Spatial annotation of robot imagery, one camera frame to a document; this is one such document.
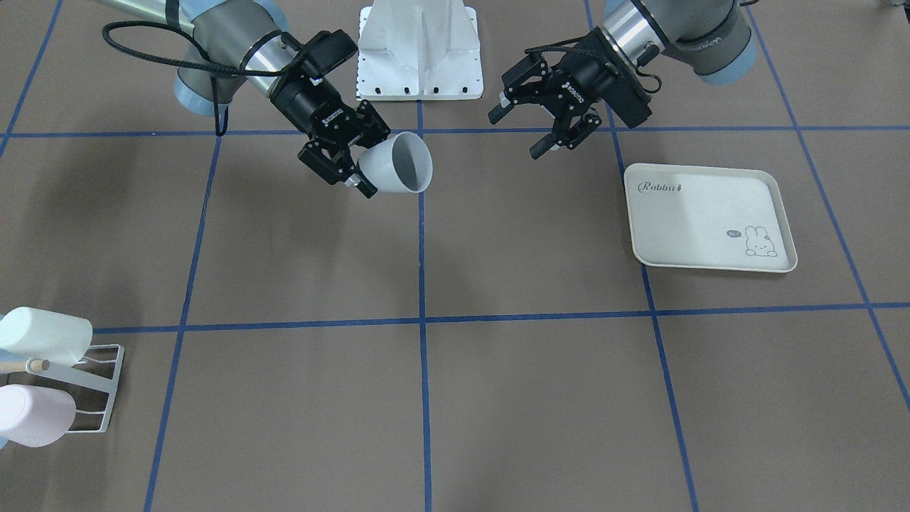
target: white tray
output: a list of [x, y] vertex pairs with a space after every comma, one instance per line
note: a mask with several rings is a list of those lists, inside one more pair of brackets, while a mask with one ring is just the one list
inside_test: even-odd
[[796, 248], [777, 182], [751, 169], [632, 164], [632, 251], [645, 265], [789, 272]]

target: blue tape line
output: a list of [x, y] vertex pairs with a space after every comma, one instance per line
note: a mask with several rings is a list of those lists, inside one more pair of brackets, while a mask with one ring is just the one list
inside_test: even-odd
[[9, 143], [10, 139], [9, 136], [13, 133], [15, 123], [19, 119], [19, 113], [22, 112], [22, 106], [25, 103], [25, 97], [28, 96], [28, 90], [32, 87], [32, 81], [35, 80], [35, 74], [38, 72], [38, 66], [41, 65], [41, 59], [45, 56], [47, 43], [51, 40], [51, 34], [54, 33], [56, 20], [60, 15], [60, 8], [62, 6], [63, 0], [57, 0], [57, 4], [54, 7], [54, 13], [51, 15], [51, 21], [47, 24], [45, 38], [42, 40], [41, 47], [38, 49], [38, 55], [35, 56], [35, 62], [32, 64], [32, 69], [28, 72], [28, 78], [25, 79], [25, 85], [22, 87], [22, 93], [19, 94], [19, 101], [16, 102], [15, 109], [13, 110], [13, 116], [9, 119], [9, 124], [6, 125], [5, 137], [0, 140], [0, 157], [3, 157], [3, 154], [6, 151], [6, 144]]
[[137, 333], [177, 333], [179, 325], [158, 325], [150, 327], [96, 327], [93, 334], [137, 334]]
[[809, 163], [809, 169], [812, 171], [812, 176], [815, 179], [815, 185], [818, 187], [819, 194], [822, 196], [822, 201], [824, 202], [825, 209], [828, 210], [828, 217], [831, 219], [831, 223], [834, 225], [834, 232], [837, 233], [837, 239], [840, 241], [841, 248], [844, 250], [844, 256], [847, 259], [847, 263], [850, 264], [850, 271], [853, 273], [854, 279], [856, 280], [856, 287], [859, 288], [860, 295], [863, 297], [863, 303], [869, 311], [869, 318], [872, 320], [872, 324], [875, 328], [875, 334], [878, 336], [878, 341], [882, 345], [882, 349], [885, 351], [885, 359], [887, 359], [888, 364], [891, 366], [891, 372], [894, 374], [895, 381], [897, 382], [897, 387], [900, 390], [901, 395], [904, 397], [904, 403], [907, 407], [907, 410], [910, 411], [910, 394], [907, 392], [904, 378], [901, 376], [900, 369], [897, 367], [895, 358], [891, 354], [891, 348], [888, 346], [888, 341], [885, 339], [885, 333], [882, 332], [881, 326], [878, 323], [878, 318], [875, 316], [875, 308], [869, 301], [869, 295], [866, 293], [865, 286], [863, 285], [863, 280], [860, 278], [859, 271], [856, 268], [856, 264], [853, 259], [853, 255], [850, 253], [850, 248], [847, 247], [846, 237], [841, 231], [841, 225], [837, 221], [837, 217], [834, 215], [834, 208], [831, 206], [831, 201], [828, 200], [828, 194], [824, 191], [824, 184], [822, 183], [822, 179], [815, 167], [812, 153], [809, 151], [809, 147], [805, 142], [805, 137], [803, 136], [803, 131], [801, 130], [799, 123], [796, 122], [796, 115], [794, 114], [793, 107], [791, 106], [790, 100], [787, 98], [786, 92], [784, 91], [784, 83], [781, 81], [780, 76], [777, 74], [777, 69], [774, 66], [774, 62], [771, 60], [771, 53], [768, 51], [768, 46], [764, 42], [762, 31], [758, 28], [758, 23], [755, 20], [752, 9], [746, 7], [745, 10], [746, 14], [749, 16], [750, 21], [752, 21], [752, 26], [755, 30], [755, 34], [758, 36], [758, 42], [762, 47], [764, 58], [768, 61], [768, 67], [771, 69], [771, 75], [774, 77], [774, 82], [777, 84], [777, 88], [780, 90], [781, 98], [784, 100], [784, 105], [787, 108], [787, 114], [790, 116], [790, 120], [794, 124], [794, 128], [796, 129], [796, 136], [799, 138], [800, 145], [803, 147], [803, 153], [805, 154], [806, 161]]
[[[609, 7], [610, 7], [610, 1], [608, 0], [607, 5], [604, 8], [604, 17], [606, 17], [606, 9], [608, 9]], [[589, 2], [588, 0], [584, 0], [584, 14], [586, 16], [588, 16], [588, 30], [593, 30], [594, 29], [594, 16], [591, 15], [591, 2]]]
[[805, 306], [755, 306], [743, 308], [703, 308], [688, 310], [657, 310], [657, 316], [695, 316], [712, 314], [742, 314], [765, 312], [849, 311], [867, 309], [865, 304], [811, 304]]
[[209, 131], [98, 131], [98, 132], [36, 132], [36, 133], [14, 133], [10, 138], [116, 138], [116, 137], [196, 137], [200, 135], [210, 136]]
[[319, 327], [360, 327], [365, 325], [406, 325], [420, 323], [418, 318], [378, 318], [365, 320], [312, 320], [301, 322], [210, 323], [187, 325], [188, 333], [211, 331], [257, 331], [265, 329], [311, 329]]
[[[591, 7], [588, 0], [584, 0], [585, 9], [588, 12], [588, 25], [594, 28], [591, 19]], [[610, 125], [610, 132], [613, 139], [613, 150], [616, 154], [616, 164], [619, 166], [621, 177], [625, 177], [625, 162], [622, 158], [622, 149], [620, 148], [619, 134], [616, 129], [616, 120], [613, 118], [613, 111], [607, 106], [607, 120]], [[685, 474], [686, 487], [689, 489], [689, 501], [692, 505], [693, 512], [699, 512], [698, 496], [695, 493], [695, 483], [692, 477], [692, 470], [689, 466], [689, 453], [686, 449], [685, 436], [683, 435], [683, 422], [680, 420], [679, 410], [676, 406], [676, 393], [673, 392], [673, 383], [670, 377], [670, 365], [667, 364], [666, 352], [663, 350], [663, 336], [661, 334], [661, 325], [657, 318], [656, 308], [654, 307], [654, 295], [651, 290], [651, 282], [648, 279], [648, 269], [642, 265], [642, 283], [644, 293], [648, 298], [648, 316], [651, 317], [651, 325], [654, 329], [654, 340], [657, 342], [657, 353], [661, 359], [661, 368], [663, 370], [663, 384], [667, 389], [667, 400], [670, 402], [670, 412], [673, 418], [673, 428], [676, 430], [676, 444], [679, 446], [680, 458], [682, 460], [682, 471]]]
[[[873, 302], [874, 309], [910, 309], [910, 302]], [[856, 304], [806, 304], [799, 306], [750, 306], [740, 308], [697, 308], [677, 310], [656, 310], [657, 316], [702, 316], [725, 314], [761, 314], [772, 312], [819, 312], [819, 311], [855, 311], [866, 310], [868, 306]], [[430, 323], [471, 323], [471, 322], [533, 322], [540, 320], [593, 320], [599, 318], [640, 318], [651, 316], [650, 311], [615, 311], [615, 312], [551, 312], [551, 313], [518, 313], [463, 316], [428, 316]], [[358, 320], [309, 320], [298, 322], [264, 322], [264, 323], [201, 323], [187, 325], [183, 328], [188, 333], [212, 331], [255, 331], [268, 329], [312, 329], [329, 327], [360, 327], [370, 325], [414, 325], [420, 324], [420, 317], [369, 318]], [[176, 333], [179, 325], [136, 326], [136, 327], [100, 327], [95, 334], [131, 334], [131, 333]]]
[[910, 302], [873, 302], [872, 307], [876, 309], [910, 308]]
[[888, 361], [888, 365], [891, 366], [891, 372], [895, 375], [897, 389], [901, 391], [901, 395], [904, 397], [904, 404], [907, 406], [907, 411], [910, 412], [910, 393], [907, 392], [904, 377], [901, 376], [897, 361], [895, 361], [895, 357], [891, 353], [891, 347], [888, 346], [888, 341], [885, 339], [885, 332], [882, 331], [882, 325], [878, 322], [878, 317], [875, 316], [875, 310], [872, 308], [869, 308], [869, 319], [872, 320], [875, 335], [878, 336], [878, 342], [882, 345], [882, 350], [885, 351], [885, 359]]
[[615, 127], [597, 128], [597, 131], [793, 131], [793, 127]]
[[423, 133], [550, 133], [551, 131], [552, 128], [424, 128]]
[[180, 325], [177, 330], [177, 341], [174, 343], [174, 356], [171, 359], [170, 375], [167, 378], [167, 390], [165, 391], [165, 402], [161, 408], [161, 422], [158, 425], [158, 437], [155, 442], [155, 454], [152, 456], [152, 468], [148, 476], [148, 488], [146, 490], [145, 512], [151, 512], [152, 500], [155, 497], [155, 485], [158, 479], [158, 469], [161, 464], [161, 452], [164, 449], [165, 435], [167, 434], [167, 419], [170, 417], [171, 401], [174, 398], [174, 385], [177, 382], [177, 368], [180, 366], [180, 353], [183, 350], [183, 337], [186, 332], [187, 317], [189, 316], [189, 304], [193, 298], [193, 285], [196, 280], [196, 270], [199, 265], [199, 253], [202, 252], [202, 237], [206, 230], [206, 212], [208, 210], [208, 199], [212, 195], [212, 183], [215, 180], [215, 170], [218, 163], [218, 155], [221, 152], [221, 138], [215, 139], [215, 149], [212, 151], [212, 161], [208, 168], [208, 181], [206, 183], [206, 194], [202, 199], [202, 211], [199, 213], [199, 226], [196, 231], [196, 244], [193, 247], [193, 259], [189, 264], [189, 276], [187, 277], [187, 295], [183, 302], [183, 310], [180, 313]]
[[477, 314], [464, 316], [428, 316], [427, 323], [524, 322], [528, 320], [590, 320], [597, 318], [635, 318], [649, 315], [650, 314], [646, 311]]
[[657, 310], [654, 307], [651, 280], [648, 278], [648, 269], [644, 265], [642, 265], [642, 282], [644, 283], [645, 295], [648, 297], [648, 310], [651, 313], [651, 325], [654, 329], [654, 339], [657, 340], [657, 353], [661, 358], [663, 384], [667, 388], [667, 397], [670, 400], [673, 428], [676, 429], [676, 443], [679, 445], [682, 471], [685, 473], [685, 482], [689, 489], [689, 501], [692, 504], [692, 511], [699, 512], [698, 496], [695, 494], [695, 482], [692, 477], [692, 468], [689, 465], [689, 453], [686, 449], [685, 436], [683, 435], [683, 422], [680, 420], [679, 408], [676, 405], [676, 393], [673, 391], [673, 382], [670, 377], [670, 365], [667, 363], [667, 354], [663, 349], [663, 336], [661, 334], [661, 325], [657, 320]]
[[799, 129], [802, 131], [811, 130], [811, 131], [900, 131], [910, 129], [908, 126], [871, 126], [871, 125], [860, 125], [860, 126], [847, 126], [847, 127], [807, 127], [800, 125]]
[[[417, 102], [417, 135], [424, 138], [423, 101]], [[433, 509], [433, 472], [430, 442], [430, 366], [427, 354], [426, 211], [424, 192], [418, 194], [418, 296], [420, 300], [420, 400], [423, 412], [423, 508]]]
[[[802, 131], [908, 131], [910, 126], [849, 126], [849, 127], [826, 127], [800, 126]], [[734, 127], [614, 127], [614, 128], [597, 128], [599, 132], [640, 132], [640, 131], [694, 131], [694, 132], [715, 132], [715, 131], [794, 131], [792, 126], [789, 127], [755, 127], [755, 126], [734, 126]], [[403, 131], [417, 131], [415, 128], [394, 128], [392, 133], [401, 133]], [[549, 133], [550, 128], [424, 128], [424, 134], [465, 134], [465, 133]], [[211, 130], [161, 130], [161, 131], [101, 131], [101, 132], [31, 132], [31, 133], [11, 133], [9, 135], [0, 134], [3, 138], [104, 138], [104, 137], [198, 137], [210, 136]], [[300, 135], [295, 129], [237, 129], [229, 130], [226, 135]]]

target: black cable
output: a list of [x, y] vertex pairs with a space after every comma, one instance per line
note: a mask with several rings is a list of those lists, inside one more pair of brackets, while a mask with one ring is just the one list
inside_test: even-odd
[[586, 56], [588, 58], [592, 58], [592, 59], [604, 64], [607, 68], [613, 69], [613, 63], [610, 62], [610, 59], [608, 59], [605, 56], [602, 56], [601, 54], [598, 54], [597, 52], [594, 52], [594, 51], [591, 51], [591, 50], [588, 50], [585, 48], [575, 48], [573, 46], [566, 46], [566, 45], [570, 45], [572, 43], [578, 43], [581, 40], [582, 40], [582, 37], [575, 37], [573, 39], [566, 39], [565, 41], [560, 41], [558, 43], [552, 43], [552, 44], [546, 45], [546, 46], [536, 46], [534, 48], [526, 48], [524, 50], [524, 53], [525, 54], [534, 54], [534, 53], [542, 53], [542, 52], [562, 52], [562, 53], [567, 53], [567, 54], [576, 54], [576, 55], [581, 55], [581, 56]]
[[642, 86], [642, 89], [644, 89], [644, 92], [646, 92], [648, 94], [657, 94], [658, 92], [661, 91], [661, 87], [663, 87], [663, 80], [661, 80], [661, 78], [658, 77], [657, 75], [651, 75], [650, 73], [643, 73], [641, 66], [635, 67], [635, 74], [642, 78], [653, 78], [653, 79], [657, 80], [657, 88], [646, 89], [646, 88], [644, 88], [644, 86]]
[[[184, 39], [189, 41], [189, 44], [193, 45], [193, 47], [197, 50], [197, 52], [199, 52], [199, 55], [202, 56], [202, 58], [204, 60], [206, 60], [206, 62], [208, 62], [208, 64], [199, 64], [196, 62], [189, 62], [186, 60], [178, 60], [178, 59], [167, 58], [167, 57], [162, 57], [162, 56], [154, 56], [151, 54], [140, 52], [138, 50], [130, 48], [129, 46], [121, 45], [120, 43], [115, 41], [114, 38], [110, 34], [114, 30], [117, 30], [118, 28], [129, 28], [129, 27], [134, 27], [134, 26], [157, 28], [157, 29], [165, 30], [172, 34], [177, 34], [178, 36], [183, 37]], [[281, 76], [286, 75], [290, 71], [291, 68], [293, 68], [294, 66], [299, 64], [300, 61], [302, 61], [304, 58], [306, 58], [306, 54], [297, 53], [294, 56], [294, 58], [292, 58], [291, 61], [288, 62], [288, 64], [286, 66], [282, 67], [278, 71], [246, 70], [246, 69], [239, 69], [237, 67], [224, 66], [222, 64], [212, 62], [211, 58], [208, 56], [208, 52], [206, 51], [206, 49], [203, 48], [202, 45], [200, 45], [199, 42], [193, 36], [191, 36], [190, 34], [187, 34], [183, 30], [180, 30], [179, 27], [171, 26], [171, 25], [167, 25], [167, 24], [163, 24], [163, 23], [155, 23], [155, 22], [151, 22], [151, 21], [120, 21], [120, 22], [115, 22], [115, 23], [109, 23], [101, 29], [101, 36], [104, 38], [105, 42], [108, 43], [112, 48], [114, 48], [117, 51], [123, 52], [129, 56], [134, 56], [136, 58], [140, 58], [140, 59], [146, 60], [148, 62], [154, 62], [156, 64], [164, 64], [166, 66], [198, 69], [200, 71], [206, 71], [210, 75], [226, 75], [229, 77], [281, 77]], [[211, 83], [212, 83], [212, 103], [213, 103], [214, 109], [215, 109], [215, 135], [216, 135], [216, 137], [223, 137], [226, 133], [228, 133], [228, 108], [225, 108], [224, 127], [222, 127], [221, 126], [222, 125], [221, 116], [219, 115], [219, 112], [218, 112], [217, 80], [214, 76], [210, 76], [209, 79], [211, 80]]]
[[221, 121], [218, 116], [218, 86], [217, 80], [215, 77], [209, 76], [209, 80], [212, 82], [212, 104], [215, 106], [215, 137], [224, 137], [228, 133], [228, 111], [230, 107], [225, 107], [225, 122], [224, 128], [221, 127]]

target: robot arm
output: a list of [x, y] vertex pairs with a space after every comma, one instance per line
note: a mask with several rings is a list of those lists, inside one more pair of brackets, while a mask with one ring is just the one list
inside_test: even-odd
[[[490, 111], [498, 123], [516, 106], [541, 105], [553, 117], [552, 132], [531, 148], [539, 158], [548, 150], [574, 149], [601, 123], [593, 108], [600, 100], [630, 128], [650, 115], [648, 90], [640, 68], [659, 54], [684, 62], [710, 84], [744, 75], [755, 59], [752, 30], [739, 0], [608, 0], [600, 26], [586, 36], [526, 50], [502, 75], [500, 104]], [[549, 67], [546, 52], [562, 52]]]
[[[201, 115], [223, 113], [238, 88], [249, 81], [294, 127], [309, 135], [298, 154], [304, 164], [329, 184], [343, 182], [367, 197], [377, 192], [351, 157], [350, 147], [378, 145], [389, 136], [389, 127], [368, 101], [356, 108], [346, 105], [325, 78], [357, 53], [347, 34], [322, 31], [301, 45], [287, 32], [284, 14], [271, 0], [96, 1], [145, 22], [167, 24], [194, 41], [185, 61], [199, 68], [180, 67], [174, 84], [184, 107]], [[117, 47], [110, 30], [106, 27], [106, 39]], [[220, 72], [214, 71], [217, 65]]]

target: rabbit drawing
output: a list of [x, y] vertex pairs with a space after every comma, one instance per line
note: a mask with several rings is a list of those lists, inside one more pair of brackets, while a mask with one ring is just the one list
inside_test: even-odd
[[749, 226], [745, 229], [745, 247], [745, 253], [749, 256], [777, 256], [768, 230], [762, 226]]

